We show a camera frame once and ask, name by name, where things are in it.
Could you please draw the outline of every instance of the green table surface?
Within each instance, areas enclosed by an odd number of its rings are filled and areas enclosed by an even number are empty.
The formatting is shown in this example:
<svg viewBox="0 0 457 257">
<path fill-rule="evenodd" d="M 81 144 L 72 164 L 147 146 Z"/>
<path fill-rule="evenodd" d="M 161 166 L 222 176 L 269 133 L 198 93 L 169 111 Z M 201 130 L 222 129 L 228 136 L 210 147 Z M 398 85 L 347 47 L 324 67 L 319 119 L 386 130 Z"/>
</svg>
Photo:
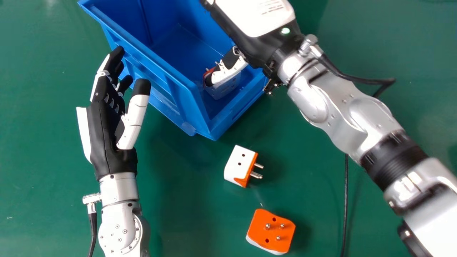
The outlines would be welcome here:
<svg viewBox="0 0 457 257">
<path fill-rule="evenodd" d="M 428 154 L 455 170 L 455 1 L 292 4 L 302 31 L 316 34 L 343 71 L 397 77 L 382 100 Z M 88 104 L 108 44 L 75 0 L 0 0 L 0 32 L 0 255 L 86 256 L 81 197 L 98 183 L 75 107 Z M 259 152 L 265 165 L 264 179 L 247 189 L 223 179 L 235 144 Z M 261 206 L 297 225 L 289 256 L 339 254 L 344 155 L 285 90 L 262 97 L 217 142 L 189 137 L 149 108 L 136 148 L 153 257 L 270 256 L 244 238 Z M 408 256 L 396 234 L 401 219 L 382 192 L 352 161 L 349 179 L 349 256 Z M 98 244 L 94 256 L 103 256 Z"/>
</svg>

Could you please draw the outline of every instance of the robotic hand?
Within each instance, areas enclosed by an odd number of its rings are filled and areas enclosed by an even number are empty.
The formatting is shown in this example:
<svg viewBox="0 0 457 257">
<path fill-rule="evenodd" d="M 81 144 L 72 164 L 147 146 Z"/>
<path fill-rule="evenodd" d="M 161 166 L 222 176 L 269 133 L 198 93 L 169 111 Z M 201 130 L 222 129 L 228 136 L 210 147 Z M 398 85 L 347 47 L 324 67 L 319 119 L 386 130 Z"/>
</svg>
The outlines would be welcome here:
<svg viewBox="0 0 457 257">
<path fill-rule="evenodd" d="M 341 151 L 364 167 L 404 222 L 398 233 L 415 257 L 457 254 L 457 179 L 411 140 L 378 99 L 354 82 L 382 85 L 339 71 L 304 36 L 287 0 L 201 0 L 253 68 L 270 79 L 264 91 L 285 85 L 303 117 L 324 130 Z"/>
<path fill-rule="evenodd" d="M 124 53 L 117 47 L 107 55 L 95 76 L 90 105 L 76 108 L 84 155 L 93 164 L 100 183 L 100 193 L 83 197 L 92 230 L 88 257 L 96 243 L 95 203 L 99 201 L 103 208 L 98 235 L 105 256 L 149 256 L 150 229 L 138 202 L 138 160 L 133 145 L 146 113 L 151 83 L 136 81 L 125 112 L 123 96 L 133 78 L 127 75 L 118 82 Z"/>
</svg>

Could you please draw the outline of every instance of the orange and white plug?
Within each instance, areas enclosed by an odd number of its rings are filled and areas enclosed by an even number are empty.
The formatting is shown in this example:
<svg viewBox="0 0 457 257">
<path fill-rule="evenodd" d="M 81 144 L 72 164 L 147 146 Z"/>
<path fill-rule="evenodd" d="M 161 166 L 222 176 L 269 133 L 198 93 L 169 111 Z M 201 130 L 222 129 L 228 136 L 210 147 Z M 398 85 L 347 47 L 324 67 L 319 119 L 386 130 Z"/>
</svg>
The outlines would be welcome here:
<svg viewBox="0 0 457 257">
<path fill-rule="evenodd" d="M 283 255 L 289 252 L 295 233 L 295 224 L 273 213 L 257 209 L 249 226 L 246 240 L 269 253 Z"/>
<path fill-rule="evenodd" d="M 250 177 L 257 179 L 263 176 L 254 171 L 254 167 L 263 169 L 263 165 L 256 163 L 258 153 L 235 145 L 232 154 L 224 169 L 224 179 L 246 188 Z"/>
</svg>

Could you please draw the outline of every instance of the adapter inside blue bin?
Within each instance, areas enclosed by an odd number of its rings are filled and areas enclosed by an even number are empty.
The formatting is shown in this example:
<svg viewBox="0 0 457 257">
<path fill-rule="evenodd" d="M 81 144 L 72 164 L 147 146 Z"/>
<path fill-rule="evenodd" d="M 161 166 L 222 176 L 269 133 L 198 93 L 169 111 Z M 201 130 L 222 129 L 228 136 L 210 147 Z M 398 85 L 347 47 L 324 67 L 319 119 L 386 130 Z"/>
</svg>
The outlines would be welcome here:
<svg viewBox="0 0 457 257">
<path fill-rule="evenodd" d="M 102 25 L 112 48 L 124 46 L 128 73 L 153 82 L 151 95 L 157 101 L 150 103 L 189 135 L 216 140 L 262 94 L 266 79 L 260 69 L 250 66 L 227 96 L 214 100 L 203 90 L 205 69 L 214 67 L 234 43 L 198 0 L 80 0 L 79 4 Z"/>
</svg>

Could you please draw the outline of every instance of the metal knob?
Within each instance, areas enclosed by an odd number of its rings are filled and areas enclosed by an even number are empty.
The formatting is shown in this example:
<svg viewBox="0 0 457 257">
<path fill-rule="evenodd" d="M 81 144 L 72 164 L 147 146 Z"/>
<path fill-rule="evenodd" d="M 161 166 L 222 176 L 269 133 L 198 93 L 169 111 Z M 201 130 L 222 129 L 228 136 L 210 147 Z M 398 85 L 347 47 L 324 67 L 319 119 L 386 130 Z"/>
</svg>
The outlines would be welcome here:
<svg viewBox="0 0 457 257">
<path fill-rule="evenodd" d="M 308 34 L 305 36 L 303 43 L 300 45 L 298 49 L 298 53 L 301 56 L 306 56 L 311 51 L 311 46 L 317 44 L 317 37 L 313 34 Z"/>
</svg>

